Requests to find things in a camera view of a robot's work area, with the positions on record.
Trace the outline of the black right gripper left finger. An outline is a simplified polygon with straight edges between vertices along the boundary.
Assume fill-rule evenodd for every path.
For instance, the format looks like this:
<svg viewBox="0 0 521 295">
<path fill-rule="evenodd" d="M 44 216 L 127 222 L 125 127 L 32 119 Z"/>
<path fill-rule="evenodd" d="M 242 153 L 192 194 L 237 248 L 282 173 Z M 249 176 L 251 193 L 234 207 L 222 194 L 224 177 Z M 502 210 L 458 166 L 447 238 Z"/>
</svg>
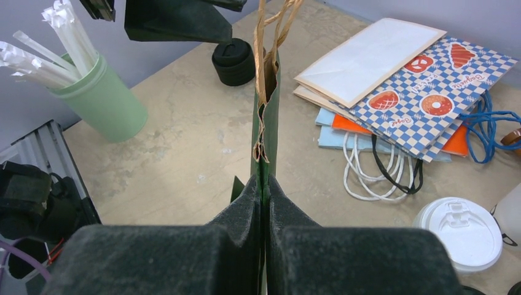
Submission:
<svg viewBox="0 0 521 295">
<path fill-rule="evenodd" d="M 65 244 L 44 294 L 258 294 L 260 204 L 251 177 L 202 226 L 79 229 Z"/>
</svg>

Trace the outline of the green paper bag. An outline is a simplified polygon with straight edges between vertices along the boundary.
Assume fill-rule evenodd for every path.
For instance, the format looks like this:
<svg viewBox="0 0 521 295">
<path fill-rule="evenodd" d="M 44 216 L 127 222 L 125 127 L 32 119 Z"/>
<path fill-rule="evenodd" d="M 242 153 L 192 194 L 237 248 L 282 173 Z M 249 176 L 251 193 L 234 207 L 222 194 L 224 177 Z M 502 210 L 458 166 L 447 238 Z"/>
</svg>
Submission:
<svg viewBox="0 0 521 295">
<path fill-rule="evenodd" d="M 281 65 L 278 49 L 286 40 L 302 1 L 284 1 L 275 15 L 268 17 L 265 1 L 258 8 L 253 35 L 255 97 L 252 130 L 251 175 L 257 179 L 260 199 L 267 202 L 264 190 L 276 175 Z"/>
</svg>

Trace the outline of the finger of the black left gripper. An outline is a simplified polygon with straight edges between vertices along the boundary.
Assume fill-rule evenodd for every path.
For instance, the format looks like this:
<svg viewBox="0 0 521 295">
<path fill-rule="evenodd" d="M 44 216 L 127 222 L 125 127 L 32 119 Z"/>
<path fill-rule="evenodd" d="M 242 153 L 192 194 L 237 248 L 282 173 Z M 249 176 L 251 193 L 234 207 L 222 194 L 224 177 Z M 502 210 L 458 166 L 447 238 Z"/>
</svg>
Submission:
<svg viewBox="0 0 521 295">
<path fill-rule="evenodd" d="M 232 1 L 127 1 L 124 28 L 132 41 L 208 42 L 232 40 L 232 25 L 216 9 Z"/>
<path fill-rule="evenodd" d="M 115 0 L 80 0 L 80 3 L 95 20 L 116 20 Z"/>
</svg>

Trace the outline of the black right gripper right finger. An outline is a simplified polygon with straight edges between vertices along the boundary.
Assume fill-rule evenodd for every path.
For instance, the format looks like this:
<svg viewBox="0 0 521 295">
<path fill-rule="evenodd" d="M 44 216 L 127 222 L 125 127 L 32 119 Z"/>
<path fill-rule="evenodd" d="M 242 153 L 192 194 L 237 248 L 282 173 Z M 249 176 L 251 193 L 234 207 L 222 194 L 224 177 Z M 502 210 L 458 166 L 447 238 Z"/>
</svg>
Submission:
<svg viewBox="0 0 521 295">
<path fill-rule="evenodd" d="M 323 227 L 270 176 L 269 294 L 462 294 L 441 241 L 403 227 Z"/>
</svg>

